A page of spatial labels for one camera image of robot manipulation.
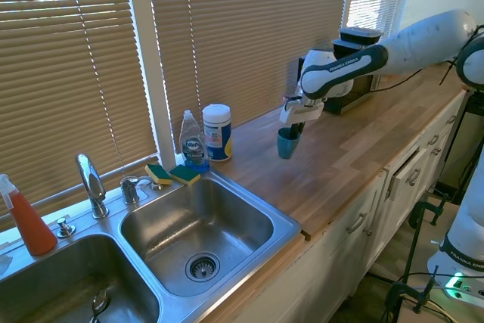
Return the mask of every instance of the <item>spray bottle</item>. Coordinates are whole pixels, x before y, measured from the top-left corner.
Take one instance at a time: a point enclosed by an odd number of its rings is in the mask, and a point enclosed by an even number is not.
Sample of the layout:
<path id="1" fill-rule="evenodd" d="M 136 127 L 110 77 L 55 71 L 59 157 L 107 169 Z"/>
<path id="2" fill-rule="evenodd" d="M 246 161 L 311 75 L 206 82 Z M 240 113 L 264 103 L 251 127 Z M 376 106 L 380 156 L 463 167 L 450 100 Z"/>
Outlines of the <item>spray bottle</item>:
<path id="1" fill-rule="evenodd" d="M 30 206 L 29 201 L 8 180 L 6 174 L 0 174 L 0 194 L 14 217 L 30 255 L 42 255 L 51 250 L 56 245 L 57 238 Z"/>

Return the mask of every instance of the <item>teal cup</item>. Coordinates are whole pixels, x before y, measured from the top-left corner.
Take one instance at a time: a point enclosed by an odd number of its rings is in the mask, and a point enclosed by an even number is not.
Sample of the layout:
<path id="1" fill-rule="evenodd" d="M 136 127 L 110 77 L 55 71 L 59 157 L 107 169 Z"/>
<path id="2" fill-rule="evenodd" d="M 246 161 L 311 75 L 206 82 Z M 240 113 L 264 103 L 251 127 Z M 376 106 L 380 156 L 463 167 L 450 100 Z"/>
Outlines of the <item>teal cup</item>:
<path id="1" fill-rule="evenodd" d="M 278 153 L 282 159 L 290 159 L 294 150 L 299 143 L 299 137 L 301 135 L 297 133 L 296 137 L 291 138 L 290 128 L 280 128 L 278 132 Z"/>

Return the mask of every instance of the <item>stainless steel sink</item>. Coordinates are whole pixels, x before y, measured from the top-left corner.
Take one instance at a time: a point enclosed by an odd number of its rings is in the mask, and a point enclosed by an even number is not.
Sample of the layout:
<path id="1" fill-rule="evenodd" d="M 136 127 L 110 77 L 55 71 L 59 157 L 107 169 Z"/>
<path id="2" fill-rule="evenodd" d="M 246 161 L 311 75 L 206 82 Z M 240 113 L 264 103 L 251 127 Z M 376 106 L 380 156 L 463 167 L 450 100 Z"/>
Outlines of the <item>stainless steel sink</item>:
<path id="1" fill-rule="evenodd" d="M 274 227 L 243 198 L 202 179 L 135 211 L 121 232 L 168 291 L 187 297 L 232 272 Z"/>
<path id="2" fill-rule="evenodd" d="M 0 321 L 88 323 L 101 289 L 110 297 L 102 323 L 157 321 L 154 293 L 116 242 L 103 235 L 78 240 L 2 281 Z"/>
<path id="3" fill-rule="evenodd" d="M 76 233 L 44 256 L 9 247 L 0 256 L 11 261 L 0 272 L 0 323 L 87 323 L 103 288 L 111 303 L 101 323 L 199 321 L 300 231 L 216 172 L 191 186 L 139 185 L 138 194 L 126 206 L 115 191 L 106 218 L 86 211 L 69 221 Z"/>

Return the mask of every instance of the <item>sink drain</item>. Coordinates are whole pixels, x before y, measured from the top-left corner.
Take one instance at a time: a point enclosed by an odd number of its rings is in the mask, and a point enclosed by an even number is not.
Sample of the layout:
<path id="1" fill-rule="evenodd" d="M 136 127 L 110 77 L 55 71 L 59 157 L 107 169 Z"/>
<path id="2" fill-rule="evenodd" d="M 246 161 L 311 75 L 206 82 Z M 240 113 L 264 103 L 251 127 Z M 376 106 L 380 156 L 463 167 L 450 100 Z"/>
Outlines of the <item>sink drain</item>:
<path id="1" fill-rule="evenodd" d="M 188 260 L 185 273 L 191 280 L 202 283 L 215 277 L 219 269 L 217 256 L 212 253 L 198 253 Z"/>

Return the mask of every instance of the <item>green sponge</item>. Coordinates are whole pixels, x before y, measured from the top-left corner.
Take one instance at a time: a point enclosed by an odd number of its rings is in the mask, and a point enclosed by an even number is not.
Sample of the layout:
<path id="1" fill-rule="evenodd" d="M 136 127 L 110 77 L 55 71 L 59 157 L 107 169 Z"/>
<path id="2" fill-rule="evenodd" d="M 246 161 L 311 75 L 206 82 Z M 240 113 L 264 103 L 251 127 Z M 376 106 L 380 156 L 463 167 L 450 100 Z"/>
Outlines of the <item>green sponge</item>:
<path id="1" fill-rule="evenodd" d="M 176 166 L 172 170 L 169 171 L 169 174 L 172 176 L 173 179 L 184 183 L 186 185 L 192 185 L 198 179 L 200 179 L 200 173 L 195 172 L 194 170 L 188 168 L 187 166 Z"/>
<path id="2" fill-rule="evenodd" d="M 147 164 L 144 170 L 157 185 L 171 185 L 173 182 L 172 177 L 169 176 L 162 166 Z"/>

